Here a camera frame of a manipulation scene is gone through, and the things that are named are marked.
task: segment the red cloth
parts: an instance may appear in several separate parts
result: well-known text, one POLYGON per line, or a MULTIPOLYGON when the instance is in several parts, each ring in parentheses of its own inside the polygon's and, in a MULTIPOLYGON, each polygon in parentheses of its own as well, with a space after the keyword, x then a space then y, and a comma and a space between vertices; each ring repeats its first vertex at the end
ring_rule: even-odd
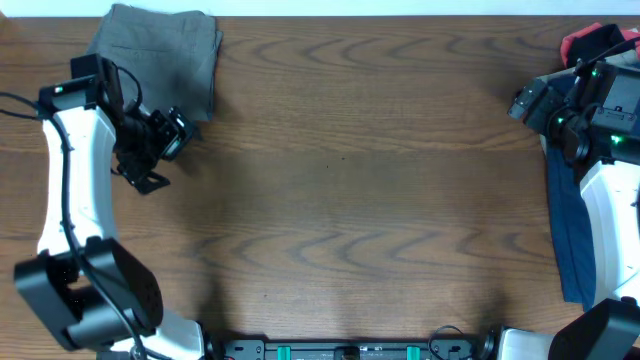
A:
MULTIPOLYGON (((567 54, 569 54, 569 48, 573 43, 573 39, 577 37, 582 37, 592 32, 593 30, 599 29, 601 27, 602 25, 600 23, 595 23, 591 26, 587 26, 586 28, 580 31, 576 31, 569 36, 565 36, 565 38, 562 39, 562 44, 560 44, 560 56, 562 56, 562 63, 564 64, 565 67, 567 66, 567 54)), ((624 37, 625 40, 629 40, 631 38, 640 36, 639 33, 631 30, 620 30, 620 32, 622 33, 622 37, 624 37)), ((638 53, 638 58, 640 58, 640 47, 637 44, 638 43, 636 43, 636 52, 638 53)))

